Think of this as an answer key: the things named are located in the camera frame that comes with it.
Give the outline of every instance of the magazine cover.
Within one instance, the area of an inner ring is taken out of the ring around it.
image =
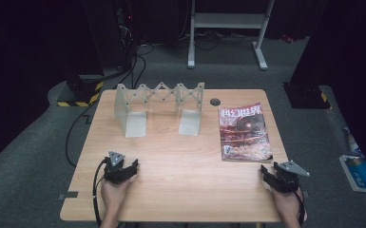
[[[339,160],[352,189],[366,192],[366,158],[342,155]]]
[[[220,107],[223,161],[270,162],[272,151],[260,103]]]

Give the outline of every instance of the human hand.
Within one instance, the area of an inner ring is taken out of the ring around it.
[[[120,184],[114,184],[108,180],[102,181],[102,198],[106,206],[106,212],[100,227],[116,227],[118,212],[124,202],[129,180]]]
[[[294,193],[281,193],[273,187],[271,187],[271,191],[274,195],[275,206],[286,227],[299,228],[300,202],[296,195]],[[296,192],[303,201],[301,189],[298,188]]]

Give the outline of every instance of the metal stand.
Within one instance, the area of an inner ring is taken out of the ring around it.
[[[266,13],[263,14],[243,14],[243,13],[196,13],[195,0],[192,0],[191,9],[191,29],[188,50],[188,68],[195,66],[195,28],[227,28],[227,29],[259,29],[260,35],[257,42],[253,42],[253,47],[260,64],[260,69],[268,68],[263,58],[260,45],[268,26],[271,11],[275,0],[269,0]]]
[[[163,88],[166,93],[158,93]],[[176,114],[181,112],[179,134],[198,136],[200,134],[202,98],[204,83],[198,83],[194,89],[188,89],[183,84],[177,84],[173,89],[164,83],[159,83],[156,88],[150,89],[145,84],[139,85],[137,89],[127,89],[123,84],[118,84],[117,94],[114,103],[115,117],[122,123],[125,137],[144,137],[146,135],[146,111],[131,111],[130,105],[133,100],[139,100],[147,105],[152,97],[164,101],[175,96]],[[197,109],[181,109],[185,102],[192,99]]]

